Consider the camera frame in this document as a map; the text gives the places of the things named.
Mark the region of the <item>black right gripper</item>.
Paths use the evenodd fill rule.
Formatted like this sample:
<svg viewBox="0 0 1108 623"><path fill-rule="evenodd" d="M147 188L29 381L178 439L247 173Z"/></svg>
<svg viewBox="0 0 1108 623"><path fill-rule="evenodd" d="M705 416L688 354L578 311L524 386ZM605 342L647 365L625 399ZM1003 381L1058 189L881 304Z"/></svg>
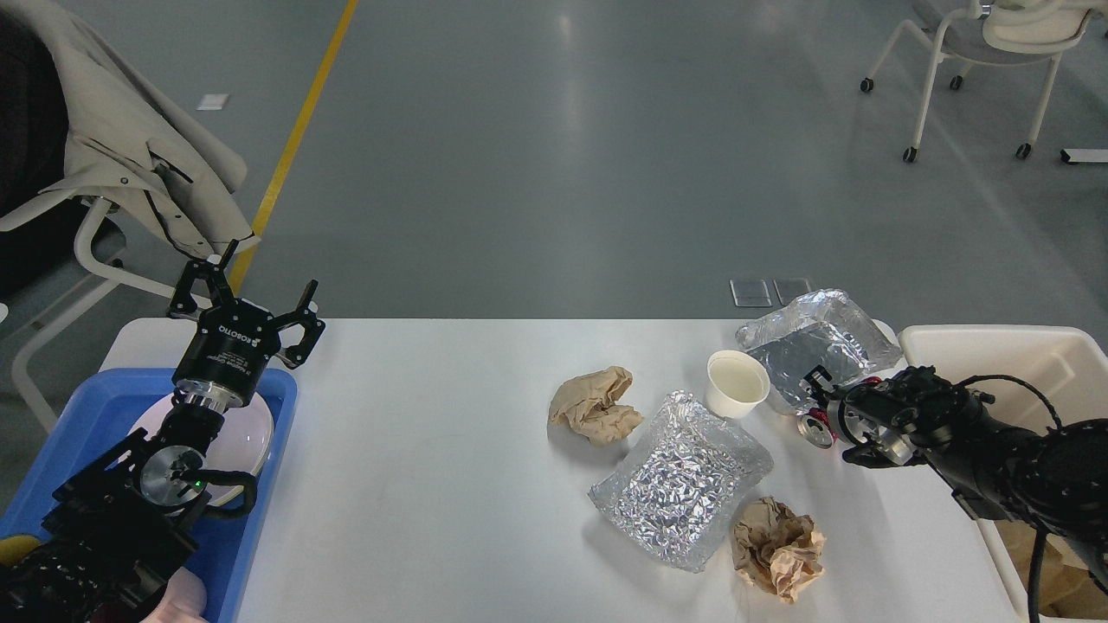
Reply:
<svg viewBox="0 0 1108 623"><path fill-rule="evenodd" d="M924 466L910 433L917 430L922 395L891 380L835 385L824 366L803 376L814 400L828 400L828 418L850 446L841 457L847 464L866 469Z"/></svg>

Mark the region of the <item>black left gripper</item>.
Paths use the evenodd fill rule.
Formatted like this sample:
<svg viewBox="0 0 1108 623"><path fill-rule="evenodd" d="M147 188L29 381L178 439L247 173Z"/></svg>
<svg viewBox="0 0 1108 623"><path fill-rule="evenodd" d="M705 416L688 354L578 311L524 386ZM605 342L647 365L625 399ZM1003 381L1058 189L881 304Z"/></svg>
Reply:
<svg viewBox="0 0 1108 623"><path fill-rule="evenodd" d="M325 321L312 308L319 280L308 280L293 312L276 316L249 300L236 299L226 268L238 246L239 241L230 241L220 255L187 261L166 309L170 318L197 319L196 334L171 382L178 394L214 398L222 409L252 402L273 355L287 369L307 362L325 331ZM197 280L207 288L207 307L195 299ZM280 334L293 327L301 329L300 340L281 343Z"/></svg>

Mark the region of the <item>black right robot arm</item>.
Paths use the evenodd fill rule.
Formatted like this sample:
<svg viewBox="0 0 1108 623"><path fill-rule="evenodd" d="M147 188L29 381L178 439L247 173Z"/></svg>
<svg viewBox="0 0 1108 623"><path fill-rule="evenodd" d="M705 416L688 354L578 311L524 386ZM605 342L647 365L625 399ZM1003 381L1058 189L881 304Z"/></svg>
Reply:
<svg viewBox="0 0 1108 623"><path fill-rule="evenodd" d="M888 378L834 382L818 366L803 379L815 409L847 441L843 460L870 469L929 466L970 519L1008 520L1035 530L1029 583L1040 583L1046 537L1059 537L1105 590L1105 419L1063 423L1047 410L1044 431L993 417L985 376L951 382L931 366Z"/></svg>

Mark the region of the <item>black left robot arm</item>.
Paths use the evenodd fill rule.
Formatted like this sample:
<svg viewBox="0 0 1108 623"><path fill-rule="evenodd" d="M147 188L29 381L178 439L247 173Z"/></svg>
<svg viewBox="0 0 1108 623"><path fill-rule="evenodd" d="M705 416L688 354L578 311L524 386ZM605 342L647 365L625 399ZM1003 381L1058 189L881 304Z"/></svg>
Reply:
<svg viewBox="0 0 1108 623"><path fill-rule="evenodd" d="M53 492L47 537L3 568L4 622L91 622L102 607L148 614L171 576L198 550L193 528L253 512L260 480L215 469L209 450L226 413L252 402L271 360L289 369L325 331L308 280L291 312L274 314L234 295L229 254L189 261L167 315L196 331L171 375L171 407L154 433L138 428Z"/></svg>

